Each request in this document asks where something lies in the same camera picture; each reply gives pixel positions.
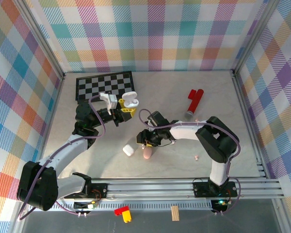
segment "red plastic piece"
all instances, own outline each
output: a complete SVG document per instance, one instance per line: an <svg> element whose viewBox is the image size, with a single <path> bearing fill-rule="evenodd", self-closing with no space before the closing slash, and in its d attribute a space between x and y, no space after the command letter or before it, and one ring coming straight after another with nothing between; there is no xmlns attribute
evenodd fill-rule
<svg viewBox="0 0 291 233"><path fill-rule="evenodd" d="M202 90L202 89L199 89L198 91L195 91L193 89L191 90L188 98L190 100L192 100L192 103L190 104L188 111L190 111L192 113L195 112L200 100L202 99L203 94L204 94L204 90Z"/></svg>
<svg viewBox="0 0 291 233"><path fill-rule="evenodd" d="M124 207L122 207L122 208L119 208L119 209L114 210L114 214L115 214L116 216L119 216L119 215L121 215L124 211L127 211L127 210L129 210L129 207L128 207L128 206L124 206Z"/></svg>

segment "checkered board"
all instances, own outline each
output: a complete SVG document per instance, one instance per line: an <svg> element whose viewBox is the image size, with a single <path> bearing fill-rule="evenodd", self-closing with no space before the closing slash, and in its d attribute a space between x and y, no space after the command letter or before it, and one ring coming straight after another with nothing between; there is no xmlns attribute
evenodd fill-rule
<svg viewBox="0 0 291 233"><path fill-rule="evenodd" d="M100 92L114 94L120 99L124 93L134 90L131 71L78 78L76 101L87 101Z"/></svg>

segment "gray floor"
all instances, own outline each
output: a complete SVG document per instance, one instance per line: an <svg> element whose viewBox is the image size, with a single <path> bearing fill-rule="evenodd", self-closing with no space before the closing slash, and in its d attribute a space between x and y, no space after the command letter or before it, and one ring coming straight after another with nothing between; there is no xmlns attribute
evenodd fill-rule
<svg viewBox="0 0 291 233"><path fill-rule="evenodd" d="M88 75L91 74L66 76L45 156L62 145L73 131L77 107L76 78ZM184 120L184 113L191 102L187 99L190 90L203 89L205 93L195 117L200 120L210 116L219 117L241 141L242 151L232 161L230 175L259 176L229 71L135 72L133 79L140 102L138 109L158 110L169 121ZM94 106L97 109L105 107L102 103L95 103ZM98 139L88 151L79 155L60 177L76 171L103 178L207 177L210 174L211 159L198 141L179 140L174 145L157 149L149 160L145 160L141 148L131 157L122 151L122 147L144 129L137 116L119 127L109 122L106 129L104 138ZM199 155L198 161L194 159L195 155Z"/></svg>
<svg viewBox="0 0 291 233"><path fill-rule="evenodd" d="M271 200L241 200L225 216L211 211L184 210L180 221L172 222L171 211L134 212L132 222L124 223L113 211L100 211L87 218L63 211L30 214L23 233L279 233Z"/></svg>

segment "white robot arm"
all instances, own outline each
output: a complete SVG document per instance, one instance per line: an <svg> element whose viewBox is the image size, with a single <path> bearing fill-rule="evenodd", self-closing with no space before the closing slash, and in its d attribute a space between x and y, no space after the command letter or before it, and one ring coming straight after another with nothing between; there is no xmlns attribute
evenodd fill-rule
<svg viewBox="0 0 291 233"><path fill-rule="evenodd" d="M113 121L116 126L121 122L130 120L136 109L124 107L123 99L118 102L115 95L100 94L100 98L107 102L107 108L100 109L96 114L89 103L81 103L76 109L76 123L72 135L55 153L41 159L38 162L27 162L22 170L17 198L26 200L29 195L28 204L41 210L50 209L59 198L73 193L87 196L91 192L91 178L81 173L73 173L68 178L57 179L63 169L79 154L90 148L95 142L93 136L98 135L97 126ZM38 172L41 174L36 183L34 179Z"/></svg>
<svg viewBox="0 0 291 233"><path fill-rule="evenodd" d="M205 123L217 126L231 134L238 142L238 137L217 117L212 116L207 121L196 122L168 122L159 112L152 113L148 118L149 129L145 129L137 135L138 144L148 147L161 145L162 139L176 141L178 139L199 140L212 159L212 168L209 177L209 187L214 194L220 191L228 183L230 158L236 151L235 141L221 130Z"/></svg>

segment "plaid backdrop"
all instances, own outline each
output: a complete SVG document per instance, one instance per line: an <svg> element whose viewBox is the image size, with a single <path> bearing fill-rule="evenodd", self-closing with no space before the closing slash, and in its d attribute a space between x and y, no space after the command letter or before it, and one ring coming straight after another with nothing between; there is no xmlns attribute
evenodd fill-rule
<svg viewBox="0 0 291 233"><path fill-rule="evenodd" d="M231 69L234 69L239 61L239 59L241 58L242 54L243 54L243 51L244 49L246 48L246 46L248 45L249 41L250 41L250 38L252 36L252 33L254 32L256 26L257 26L257 23L258 21L261 19L261 16L263 15L263 12L268 4L270 0L263 0L263 3L261 5L261 7L259 8L259 11L258 13L256 14L256 17L255 19L253 20L253 23L249 29L249 31L247 32L247 36L245 37L245 40L243 41L242 43L242 46L241 48L239 49L238 53L237 53L237 56L236 56L236 59L234 60L234 63L231 67Z"/></svg>
<svg viewBox="0 0 291 233"><path fill-rule="evenodd" d="M23 165L40 152L60 83L12 0L0 0L0 233Z"/></svg>
<svg viewBox="0 0 291 233"><path fill-rule="evenodd" d="M230 69L263 0L27 2L67 71L110 72Z"/></svg>
<svg viewBox="0 0 291 233"><path fill-rule="evenodd" d="M267 167L291 213L291 0L279 3L241 77Z"/></svg>

